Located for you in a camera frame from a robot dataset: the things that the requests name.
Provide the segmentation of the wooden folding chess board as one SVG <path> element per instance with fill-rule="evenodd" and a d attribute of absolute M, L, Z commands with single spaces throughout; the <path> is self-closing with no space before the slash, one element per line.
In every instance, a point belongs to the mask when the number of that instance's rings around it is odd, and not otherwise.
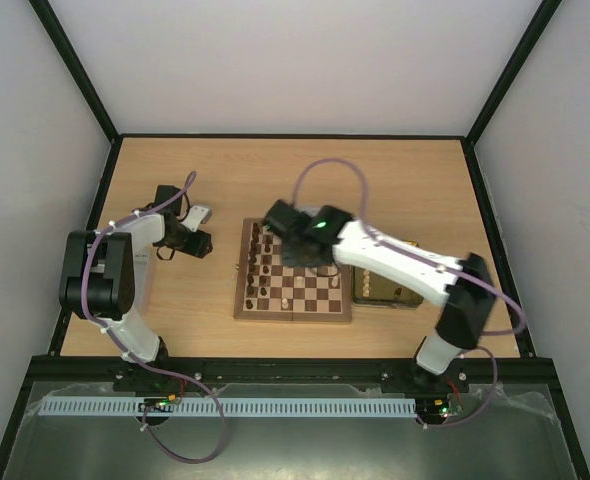
<path fill-rule="evenodd" d="M 252 231 L 259 230 L 257 264 L 249 266 Z M 254 282 L 247 282 L 247 274 L 254 275 Z M 296 288 L 297 276 L 304 278 L 304 287 Z M 253 295 L 246 293 L 253 285 Z M 259 294 L 265 287 L 266 295 Z M 336 265 L 320 268 L 287 267 L 281 261 L 281 240 L 267 230 L 257 218 L 243 221 L 238 277 L 233 317 L 240 321 L 267 321 L 288 323 L 349 323 L 352 320 L 351 269 Z M 282 308 L 282 299 L 289 300 L 289 307 Z M 253 302 L 246 309 L 245 301 Z"/>

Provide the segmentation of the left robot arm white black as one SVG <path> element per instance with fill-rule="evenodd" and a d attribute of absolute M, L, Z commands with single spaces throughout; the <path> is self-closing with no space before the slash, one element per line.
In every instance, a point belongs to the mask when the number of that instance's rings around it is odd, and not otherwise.
<path fill-rule="evenodd" d="M 136 258 L 147 256 L 151 246 L 172 255 L 205 257 L 212 251 L 212 240 L 200 226 L 210 217 L 211 209 L 192 204 L 185 188 L 160 185 L 153 203 L 105 229 L 71 232 L 60 277 L 61 306 L 110 336 L 124 360 L 158 360 L 165 351 L 163 340 L 146 325 L 136 305 L 146 290 L 146 281 L 136 275 Z"/>

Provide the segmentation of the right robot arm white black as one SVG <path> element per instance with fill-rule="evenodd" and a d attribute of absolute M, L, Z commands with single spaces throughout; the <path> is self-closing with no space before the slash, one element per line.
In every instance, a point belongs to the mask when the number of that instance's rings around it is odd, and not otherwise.
<path fill-rule="evenodd" d="M 434 332 L 414 355 L 411 379 L 420 390 L 435 390 L 460 354 L 477 348 L 495 297 L 485 260 L 443 256 L 395 239 L 357 216 L 325 205 L 314 215 L 278 200 L 264 226 L 283 245 L 282 260 L 293 267 L 332 264 L 368 270 L 405 287 L 441 309 Z"/>

